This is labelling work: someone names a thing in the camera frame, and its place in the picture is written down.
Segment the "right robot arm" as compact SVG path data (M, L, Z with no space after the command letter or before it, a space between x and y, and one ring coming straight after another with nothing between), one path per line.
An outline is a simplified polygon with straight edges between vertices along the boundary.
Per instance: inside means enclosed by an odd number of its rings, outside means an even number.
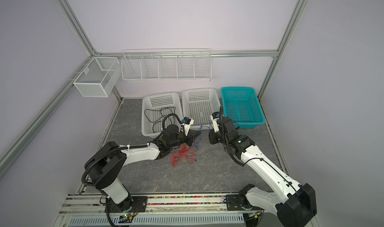
M211 114L213 129L210 144L221 143L225 152L239 166L249 166L272 189L268 193L252 184L242 188L237 201L226 203L242 209L260 208L278 217L285 227L304 227L317 214L315 190L309 184L300 184L269 160L247 135L240 135L234 122L225 117L223 107Z

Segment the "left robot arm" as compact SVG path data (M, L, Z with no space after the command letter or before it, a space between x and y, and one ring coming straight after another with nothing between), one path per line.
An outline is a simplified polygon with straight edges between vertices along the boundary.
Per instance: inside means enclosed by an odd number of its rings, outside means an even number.
M201 134L191 130L194 120L171 113L162 120L162 131L152 141L143 145L121 146L111 141L106 143L85 164L81 182L93 186L120 212L129 211L135 204L132 195L120 182L118 175L122 167L141 161L160 160L172 150L186 144L191 147Z

